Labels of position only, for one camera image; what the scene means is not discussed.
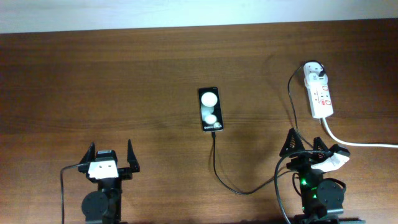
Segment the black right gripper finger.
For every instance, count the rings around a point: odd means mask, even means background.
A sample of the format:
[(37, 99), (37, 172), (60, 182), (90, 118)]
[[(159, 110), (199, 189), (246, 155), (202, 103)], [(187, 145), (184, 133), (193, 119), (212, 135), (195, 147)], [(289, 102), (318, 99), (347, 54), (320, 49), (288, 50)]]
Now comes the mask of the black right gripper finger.
[(279, 156), (284, 157), (290, 153), (304, 150), (304, 145), (296, 130), (294, 128), (289, 129), (287, 138), (282, 146), (282, 149), (280, 150)]
[(328, 152), (329, 149), (320, 137), (316, 137), (313, 140), (313, 151), (316, 153), (325, 153)]

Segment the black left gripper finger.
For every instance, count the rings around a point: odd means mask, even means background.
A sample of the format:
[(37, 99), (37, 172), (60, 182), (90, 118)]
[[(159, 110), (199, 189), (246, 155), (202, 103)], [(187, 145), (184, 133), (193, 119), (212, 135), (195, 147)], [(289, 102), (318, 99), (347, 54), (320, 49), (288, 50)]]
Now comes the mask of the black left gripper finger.
[(129, 163), (130, 168), (139, 168), (139, 163), (135, 156), (132, 141), (130, 139), (128, 139), (127, 142), (127, 162)]
[(95, 159), (95, 143), (92, 142), (87, 150), (87, 152), (85, 153), (85, 155), (82, 157), (81, 161), (79, 162), (79, 164), (87, 164), (90, 163), (91, 161), (93, 161)]

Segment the black smartphone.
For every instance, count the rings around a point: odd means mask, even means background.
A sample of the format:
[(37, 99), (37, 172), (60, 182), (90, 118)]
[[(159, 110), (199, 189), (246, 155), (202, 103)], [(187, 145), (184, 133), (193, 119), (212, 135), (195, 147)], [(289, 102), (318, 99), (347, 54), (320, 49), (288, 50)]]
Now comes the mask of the black smartphone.
[(224, 129), (224, 124), (218, 88), (215, 86), (199, 88), (198, 100), (203, 132), (210, 133), (222, 131)]

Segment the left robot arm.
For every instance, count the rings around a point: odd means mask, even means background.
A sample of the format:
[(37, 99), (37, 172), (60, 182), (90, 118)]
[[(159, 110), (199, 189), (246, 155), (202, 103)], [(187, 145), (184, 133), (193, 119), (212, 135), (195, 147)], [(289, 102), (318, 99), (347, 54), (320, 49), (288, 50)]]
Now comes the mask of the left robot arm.
[(114, 150), (97, 151), (91, 143), (79, 162), (78, 171), (97, 185), (95, 191), (85, 196), (81, 210), (85, 223), (118, 224), (122, 223), (122, 181), (131, 180), (133, 173), (140, 171), (134, 154), (132, 141), (127, 141), (127, 167), (118, 167), (118, 158)]

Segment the white USB charger plug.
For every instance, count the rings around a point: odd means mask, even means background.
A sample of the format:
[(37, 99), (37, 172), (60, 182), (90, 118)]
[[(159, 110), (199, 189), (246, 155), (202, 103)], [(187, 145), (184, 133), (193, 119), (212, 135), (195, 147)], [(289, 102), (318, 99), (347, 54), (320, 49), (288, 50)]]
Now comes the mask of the white USB charger plug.
[(304, 67), (304, 84), (307, 88), (326, 85), (328, 77), (323, 65), (316, 61), (307, 62)]

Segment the white power strip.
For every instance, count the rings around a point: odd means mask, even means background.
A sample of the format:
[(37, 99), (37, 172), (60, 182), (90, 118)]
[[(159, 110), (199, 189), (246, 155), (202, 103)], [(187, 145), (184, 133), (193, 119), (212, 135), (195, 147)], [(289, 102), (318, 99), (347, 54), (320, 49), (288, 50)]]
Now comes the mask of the white power strip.
[(307, 88), (307, 92), (313, 118), (322, 119), (333, 114), (328, 83), (326, 85)]

